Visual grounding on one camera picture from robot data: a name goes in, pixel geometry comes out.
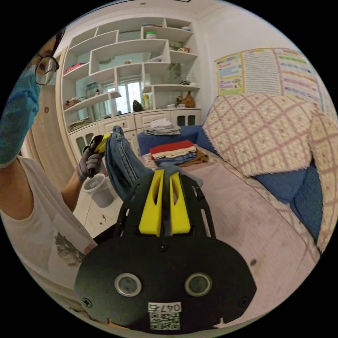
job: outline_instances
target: person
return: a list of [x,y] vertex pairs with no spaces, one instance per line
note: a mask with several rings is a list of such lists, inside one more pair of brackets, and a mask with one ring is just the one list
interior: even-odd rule
[[97,244],[73,211],[89,170],[100,172],[102,157],[87,148],[68,184],[58,191],[36,161],[18,155],[39,111],[41,86],[59,69],[54,53],[64,31],[34,56],[6,102],[0,120],[0,216],[34,280],[61,306],[90,318],[73,287],[83,258]]

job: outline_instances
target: white bucket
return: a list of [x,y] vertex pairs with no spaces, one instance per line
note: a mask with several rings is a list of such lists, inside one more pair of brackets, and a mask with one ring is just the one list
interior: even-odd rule
[[100,208],[106,208],[113,203],[114,197],[108,188],[104,174],[97,174],[92,179],[88,179],[83,189]]

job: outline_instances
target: label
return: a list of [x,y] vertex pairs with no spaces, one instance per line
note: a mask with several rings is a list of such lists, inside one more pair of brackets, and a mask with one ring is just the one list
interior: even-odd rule
[[180,330],[181,302],[148,303],[151,330]]
[[148,303],[148,312],[182,312],[181,302],[176,303]]

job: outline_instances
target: window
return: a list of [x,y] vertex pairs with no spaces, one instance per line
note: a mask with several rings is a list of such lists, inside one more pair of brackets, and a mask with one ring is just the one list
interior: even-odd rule
[[[115,90],[114,84],[105,86],[105,92],[109,93]],[[119,85],[120,98],[112,100],[113,109],[119,114],[126,114],[133,111],[133,101],[141,103],[141,82],[140,80],[124,81]],[[111,114],[109,101],[106,101],[107,114]]]

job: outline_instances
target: screw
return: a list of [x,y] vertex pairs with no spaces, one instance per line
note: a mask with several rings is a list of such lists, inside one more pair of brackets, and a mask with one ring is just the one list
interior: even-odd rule
[[82,303],[85,307],[92,307],[93,304],[88,298],[82,298]]
[[248,297],[243,297],[239,300],[238,306],[239,307],[245,307],[248,304]]
[[167,251],[168,250],[168,244],[167,243],[161,244],[160,247],[159,247],[159,250],[161,252]]

